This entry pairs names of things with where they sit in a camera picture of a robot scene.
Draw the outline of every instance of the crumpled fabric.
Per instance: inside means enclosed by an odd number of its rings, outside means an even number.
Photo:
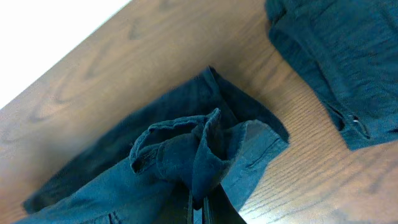
[[[269,38],[351,150],[398,139],[396,0],[267,0]]]
[[[31,215],[19,223],[151,223],[178,183],[198,205],[221,183],[239,210],[288,138],[269,110],[209,67],[70,161],[24,202]]]

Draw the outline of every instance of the folded blue cloth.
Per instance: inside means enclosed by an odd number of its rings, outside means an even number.
[[[177,183],[199,205],[221,183],[239,210],[288,138],[269,110],[207,68],[69,162],[24,203],[31,215],[19,223],[151,223]]]
[[[350,149],[398,139],[396,0],[268,0],[266,9],[271,42]]]

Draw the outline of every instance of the wooden surface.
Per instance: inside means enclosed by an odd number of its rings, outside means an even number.
[[[240,211],[248,223],[398,223],[398,142],[346,148],[268,41],[263,5],[135,0],[100,27],[0,111],[0,223],[25,216],[21,202],[120,119],[209,64],[291,134]]]

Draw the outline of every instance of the blue cloth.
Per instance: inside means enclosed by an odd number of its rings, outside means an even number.
[[[271,42],[350,149],[398,139],[396,0],[268,0],[266,9]]]
[[[24,203],[31,215],[19,223],[151,223],[181,182],[197,204],[221,183],[239,210],[288,138],[209,67],[70,161]]]

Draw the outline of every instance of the garment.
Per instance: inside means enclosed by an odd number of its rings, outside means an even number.
[[[239,210],[288,138],[209,67],[70,161],[24,203],[31,216],[19,223],[151,223],[181,182],[197,204],[221,183]]]
[[[269,38],[352,150],[398,139],[396,0],[268,0]]]

